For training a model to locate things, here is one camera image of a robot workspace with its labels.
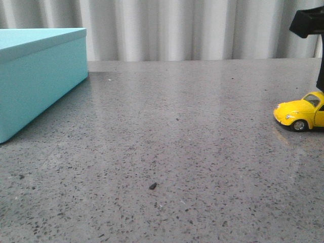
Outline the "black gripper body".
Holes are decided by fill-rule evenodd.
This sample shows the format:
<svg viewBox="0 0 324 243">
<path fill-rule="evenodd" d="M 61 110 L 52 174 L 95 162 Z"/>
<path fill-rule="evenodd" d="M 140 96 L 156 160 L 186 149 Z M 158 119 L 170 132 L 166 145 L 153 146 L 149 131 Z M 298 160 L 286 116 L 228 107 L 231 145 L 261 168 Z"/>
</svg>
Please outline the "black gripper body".
<svg viewBox="0 0 324 243">
<path fill-rule="evenodd" d="M 289 30 L 301 38 L 313 34 L 323 34 L 323 7 L 298 10 Z"/>
</svg>

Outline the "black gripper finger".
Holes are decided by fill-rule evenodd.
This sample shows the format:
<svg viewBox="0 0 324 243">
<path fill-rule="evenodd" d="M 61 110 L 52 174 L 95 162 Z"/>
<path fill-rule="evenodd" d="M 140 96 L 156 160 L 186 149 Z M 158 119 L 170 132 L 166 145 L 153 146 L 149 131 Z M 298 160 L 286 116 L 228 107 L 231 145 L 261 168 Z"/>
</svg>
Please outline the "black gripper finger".
<svg viewBox="0 0 324 243">
<path fill-rule="evenodd" d="M 319 90 L 321 90 L 322 92 L 324 91 L 324 53 L 323 53 L 323 49 L 322 49 L 321 65 L 320 65 L 318 79 L 316 82 L 316 87 Z"/>
</svg>

